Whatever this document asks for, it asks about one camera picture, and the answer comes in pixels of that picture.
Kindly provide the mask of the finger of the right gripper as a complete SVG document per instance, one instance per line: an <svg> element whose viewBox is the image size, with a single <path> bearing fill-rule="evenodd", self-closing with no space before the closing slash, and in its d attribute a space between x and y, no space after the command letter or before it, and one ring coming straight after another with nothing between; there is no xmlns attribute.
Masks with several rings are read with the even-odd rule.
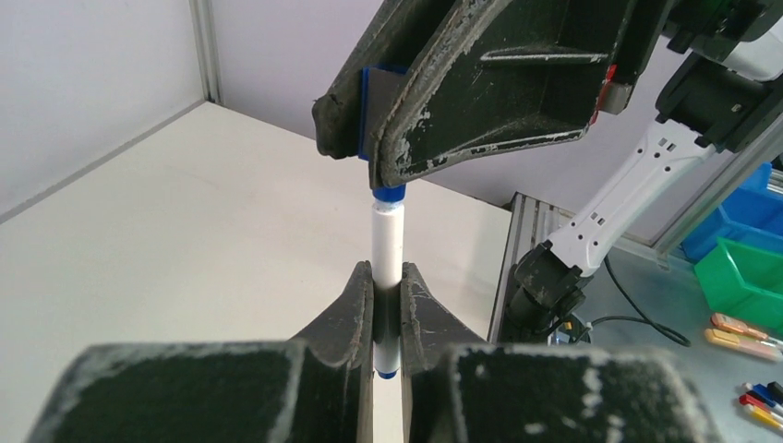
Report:
<svg viewBox="0 0 783 443"><path fill-rule="evenodd" d="M581 138L633 1L463 1L436 90L410 68L375 146L399 186L455 164Z"/></svg>
<svg viewBox="0 0 783 443"><path fill-rule="evenodd" d="M417 87L441 86L451 69L447 48L464 11L463 1L382 2L332 84L312 106L319 154L335 160L356 156L366 67L408 67Z"/></svg>

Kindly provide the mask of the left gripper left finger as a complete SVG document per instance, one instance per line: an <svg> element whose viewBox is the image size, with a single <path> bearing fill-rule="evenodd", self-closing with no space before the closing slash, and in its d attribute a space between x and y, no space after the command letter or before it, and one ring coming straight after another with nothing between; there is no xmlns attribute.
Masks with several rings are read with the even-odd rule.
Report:
<svg viewBox="0 0 783 443"><path fill-rule="evenodd" d="M356 263L340 295L293 338L323 364L355 369L372 361L374 285L367 261Z"/></svg>

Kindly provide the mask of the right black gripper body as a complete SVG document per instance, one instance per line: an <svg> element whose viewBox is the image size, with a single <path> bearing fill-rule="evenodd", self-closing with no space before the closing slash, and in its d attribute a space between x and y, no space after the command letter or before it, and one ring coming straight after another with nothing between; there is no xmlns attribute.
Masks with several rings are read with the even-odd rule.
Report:
<svg viewBox="0 0 783 443"><path fill-rule="evenodd" d="M632 13L607 71L592 123L596 122L599 113L618 115L628 107L672 8L672 1L633 2Z"/></svg>

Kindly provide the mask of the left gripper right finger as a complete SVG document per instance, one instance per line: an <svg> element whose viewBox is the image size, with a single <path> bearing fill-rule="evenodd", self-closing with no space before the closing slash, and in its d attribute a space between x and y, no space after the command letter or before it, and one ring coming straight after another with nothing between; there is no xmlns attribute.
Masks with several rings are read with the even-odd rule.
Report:
<svg viewBox="0 0 783 443"><path fill-rule="evenodd" d="M453 346L487 342L432 294L419 268L412 262L403 263L400 309L401 358L405 375L432 369Z"/></svg>

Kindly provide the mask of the blue pen cap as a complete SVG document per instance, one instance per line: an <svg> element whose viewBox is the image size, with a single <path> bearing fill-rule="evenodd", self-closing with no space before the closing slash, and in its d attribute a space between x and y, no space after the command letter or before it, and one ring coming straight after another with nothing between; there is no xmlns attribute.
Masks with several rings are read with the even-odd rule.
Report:
<svg viewBox="0 0 783 443"><path fill-rule="evenodd" d="M373 198L384 204L404 200L405 185L383 186L379 179L379 148L375 146L380 131L391 112L397 90L403 83L407 68L392 65L365 66L361 71L360 127L357 156L366 161L369 187Z"/></svg>

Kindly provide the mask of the white marker pen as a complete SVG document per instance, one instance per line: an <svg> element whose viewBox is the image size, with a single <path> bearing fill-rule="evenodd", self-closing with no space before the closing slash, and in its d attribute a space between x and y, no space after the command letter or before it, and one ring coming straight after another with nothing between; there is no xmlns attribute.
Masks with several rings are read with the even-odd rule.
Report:
<svg viewBox="0 0 783 443"><path fill-rule="evenodd" d="M400 287L404 259L404 204L375 200L371 212L371 274L374 289L374 367L382 379L401 367Z"/></svg>

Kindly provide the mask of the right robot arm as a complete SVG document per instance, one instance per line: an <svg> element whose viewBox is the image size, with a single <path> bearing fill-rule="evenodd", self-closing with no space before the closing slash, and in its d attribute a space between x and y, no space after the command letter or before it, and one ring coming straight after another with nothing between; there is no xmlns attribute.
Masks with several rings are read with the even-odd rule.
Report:
<svg viewBox="0 0 783 443"><path fill-rule="evenodd" d="M320 154L367 160L372 190L582 138L630 101L660 37L686 59L620 169L526 253L497 335L540 341L628 226L695 165L782 111L778 1L385 1L312 117Z"/></svg>

